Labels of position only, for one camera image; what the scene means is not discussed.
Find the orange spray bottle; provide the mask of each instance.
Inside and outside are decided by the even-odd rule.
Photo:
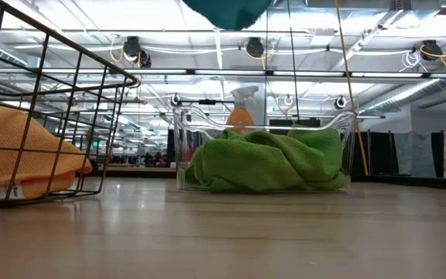
[[[238,126],[254,125],[254,121],[252,121],[252,117],[245,107],[245,100],[247,98],[253,98],[258,90],[259,87],[257,86],[247,86],[232,91],[232,95],[235,97],[235,108],[230,114],[227,124]],[[231,130],[241,135],[252,131],[252,129],[248,128],[231,128]]]

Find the orange cloth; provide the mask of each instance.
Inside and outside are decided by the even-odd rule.
[[[0,106],[0,147],[19,148],[27,120],[27,113]],[[31,119],[25,148],[56,152],[60,139],[49,133],[35,119]],[[70,143],[63,142],[62,152],[80,153]],[[15,166],[18,151],[0,150],[0,186],[7,186]],[[45,194],[53,169],[55,153],[24,151],[15,182],[22,185],[25,198],[38,198]],[[75,172],[89,173],[91,163],[87,160],[81,169],[84,155],[61,154],[55,171],[51,191],[69,188],[75,179]]]

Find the tag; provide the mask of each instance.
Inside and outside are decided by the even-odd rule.
[[[0,186],[0,201],[6,198],[6,190],[8,188],[6,186]],[[9,200],[19,200],[24,199],[22,185],[20,183],[16,183],[12,187],[12,191],[9,194]]]

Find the concrete floor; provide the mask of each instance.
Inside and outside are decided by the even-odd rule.
[[[210,195],[174,182],[111,177],[97,196],[0,210],[0,278],[446,278],[445,190]]]

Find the green towel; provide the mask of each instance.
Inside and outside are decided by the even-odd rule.
[[[250,27],[273,0],[183,0],[214,26],[228,30]]]
[[[236,191],[334,191],[343,188],[343,149],[335,129],[290,130],[287,136],[226,129],[200,146],[185,173],[189,189]]]

